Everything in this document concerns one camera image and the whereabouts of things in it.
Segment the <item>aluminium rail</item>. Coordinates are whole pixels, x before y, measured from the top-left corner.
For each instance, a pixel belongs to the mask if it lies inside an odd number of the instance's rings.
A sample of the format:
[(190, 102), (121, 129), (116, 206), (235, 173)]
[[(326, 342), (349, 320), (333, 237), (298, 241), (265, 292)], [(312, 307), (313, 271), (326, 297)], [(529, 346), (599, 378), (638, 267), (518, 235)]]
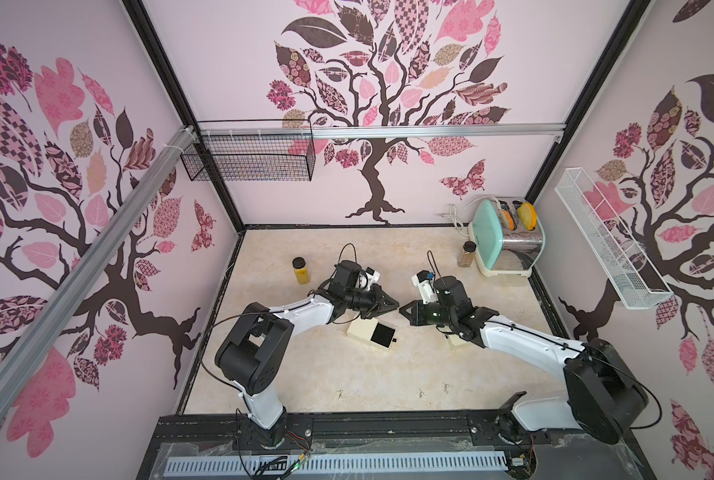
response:
[(312, 139), (374, 139), (374, 138), (435, 138), (435, 137), (486, 137), (486, 136), (552, 136), (562, 137), (566, 125), (562, 123), (521, 123), (489, 125), (436, 125), (436, 126), (368, 126), (325, 128), (203, 128), (206, 137), (228, 135), (256, 137), (277, 135), (303, 135)]
[(70, 271), (35, 322), (18, 338), (0, 364), (0, 420), (15, 402), (39, 363), (47, 356), (61, 331), (86, 298), (113, 254), (133, 229), (135, 222), (176, 167), (181, 151), (197, 139), (193, 126), (183, 126), (166, 142), (152, 167), (123, 202), (107, 227), (91, 244), (78, 265)]

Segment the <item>brown spice jar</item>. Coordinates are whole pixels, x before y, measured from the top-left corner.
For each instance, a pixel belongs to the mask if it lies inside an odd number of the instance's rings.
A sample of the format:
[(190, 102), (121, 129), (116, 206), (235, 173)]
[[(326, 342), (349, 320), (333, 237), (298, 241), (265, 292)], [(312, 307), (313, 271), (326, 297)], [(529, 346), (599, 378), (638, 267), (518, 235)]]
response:
[(468, 268), (476, 258), (477, 245), (474, 241), (467, 240), (463, 243), (458, 255), (457, 265), (460, 268)]

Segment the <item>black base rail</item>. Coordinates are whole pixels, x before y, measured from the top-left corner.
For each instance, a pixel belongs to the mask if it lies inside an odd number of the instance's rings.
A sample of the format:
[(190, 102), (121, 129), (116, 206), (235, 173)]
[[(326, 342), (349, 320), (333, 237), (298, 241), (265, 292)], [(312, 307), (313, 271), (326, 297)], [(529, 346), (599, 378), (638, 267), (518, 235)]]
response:
[(633, 435), (615, 445), (570, 430), (541, 430), (515, 442), (501, 437), (491, 410), (294, 413), (277, 445), (242, 413), (175, 415), (158, 420), (137, 473), (162, 476), (171, 457), (499, 451), (505, 472), (313, 475), (248, 479), (652, 479), (654, 471)]

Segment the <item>cream drawer jewelry box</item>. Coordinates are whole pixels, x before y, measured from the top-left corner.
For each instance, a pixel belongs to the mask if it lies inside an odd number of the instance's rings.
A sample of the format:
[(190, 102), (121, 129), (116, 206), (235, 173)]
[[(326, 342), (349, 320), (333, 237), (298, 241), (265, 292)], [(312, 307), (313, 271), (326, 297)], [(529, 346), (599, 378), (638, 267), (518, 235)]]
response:
[(352, 322), (347, 336), (365, 345), (388, 350), (396, 340), (396, 328), (376, 319), (359, 319)]

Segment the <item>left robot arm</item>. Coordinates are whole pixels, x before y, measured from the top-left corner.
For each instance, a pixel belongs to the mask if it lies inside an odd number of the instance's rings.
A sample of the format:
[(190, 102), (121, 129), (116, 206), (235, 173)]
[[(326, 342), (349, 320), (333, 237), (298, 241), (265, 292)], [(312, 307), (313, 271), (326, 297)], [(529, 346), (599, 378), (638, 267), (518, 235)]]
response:
[(238, 315), (217, 349), (214, 364), (238, 390), (255, 427), (265, 433), (284, 428), (286, 409), (273, 381), (294, 336), (333, 324), (348, 310), (369, 320), (399, 309), (379, 280), (374, 269), (343, 260), (305, 299), (280, 307), (253, 302)]

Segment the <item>yellow spice jar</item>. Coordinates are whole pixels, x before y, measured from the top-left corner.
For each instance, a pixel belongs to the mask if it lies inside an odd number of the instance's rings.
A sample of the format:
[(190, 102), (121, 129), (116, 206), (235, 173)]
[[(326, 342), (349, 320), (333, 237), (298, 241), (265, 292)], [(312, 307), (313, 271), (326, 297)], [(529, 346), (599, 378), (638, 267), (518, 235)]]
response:
[(308, 284), (311, 279), (307, 268), (306, 260), (303, 257), (298, 256), (292, 260), (291, 264), (294, 270), (294, 275), (297, 283), (299, 285)]

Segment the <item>aluminium rail left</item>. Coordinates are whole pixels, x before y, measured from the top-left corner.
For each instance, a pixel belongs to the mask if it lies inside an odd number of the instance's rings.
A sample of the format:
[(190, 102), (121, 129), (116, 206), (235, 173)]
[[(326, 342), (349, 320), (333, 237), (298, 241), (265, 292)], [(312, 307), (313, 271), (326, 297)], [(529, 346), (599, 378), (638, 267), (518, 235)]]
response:
[(166, 142), (152, 167), (123, 202), (107, 227), (91, 244), (78, 265), (70, 271), (35, 322), (18, 338), (0, 364), (0, 420), (15, 402), (39, 363), (47, 356), (61, 331), (86, 298), (113, 254), (133, 229), (135, 222), (176, 167), (181, 151), (197, 139), (193, 126), (183, 126)]

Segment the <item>aluminium rail back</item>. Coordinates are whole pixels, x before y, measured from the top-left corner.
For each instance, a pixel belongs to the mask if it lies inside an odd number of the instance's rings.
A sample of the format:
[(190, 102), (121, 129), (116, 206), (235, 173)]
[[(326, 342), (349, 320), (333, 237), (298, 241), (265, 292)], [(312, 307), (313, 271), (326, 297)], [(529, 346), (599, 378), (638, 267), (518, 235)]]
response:
[(521, 123), (489, 125), (436, 125), (436, 126), (368, 126), (325, 128), (203, 128), (206, 137), (228, 135), (256, 137), (277, 135), (303, 135), (312, 139), (374, 139), (374, 138), (435, 138), (435, 137), (486, 137), (486, 136), (552, 136), (562, 137), (566, 125), (562, 123)]

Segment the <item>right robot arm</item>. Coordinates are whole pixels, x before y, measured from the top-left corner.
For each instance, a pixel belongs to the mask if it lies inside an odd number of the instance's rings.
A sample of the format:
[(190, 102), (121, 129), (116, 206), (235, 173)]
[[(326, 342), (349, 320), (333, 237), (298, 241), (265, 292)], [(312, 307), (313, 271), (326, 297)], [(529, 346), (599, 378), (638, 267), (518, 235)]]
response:
[(581, 430), (618, 443), (649, 404), (649, 392), (612, 344), (550, 336), (472, 303), (461, 281), (423, 270), (411, 282), (420, 297), (401, 307), (413, 326), (435, 326), (483, 349), (509, 354), (559, 380), (557, 393), (513, 394), (497, 411), (503, 439), (540, 430)]

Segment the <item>mint green toaster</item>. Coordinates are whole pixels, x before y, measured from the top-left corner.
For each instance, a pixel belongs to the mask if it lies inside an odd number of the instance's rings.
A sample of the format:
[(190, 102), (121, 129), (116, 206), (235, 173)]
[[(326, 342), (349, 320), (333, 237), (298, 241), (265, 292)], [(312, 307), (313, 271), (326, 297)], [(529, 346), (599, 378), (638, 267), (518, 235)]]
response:
[(522, 198), (483, 198), (468, 225), (475, 262), (485, 277), (530, 277), (546, 235), (535, 207)]

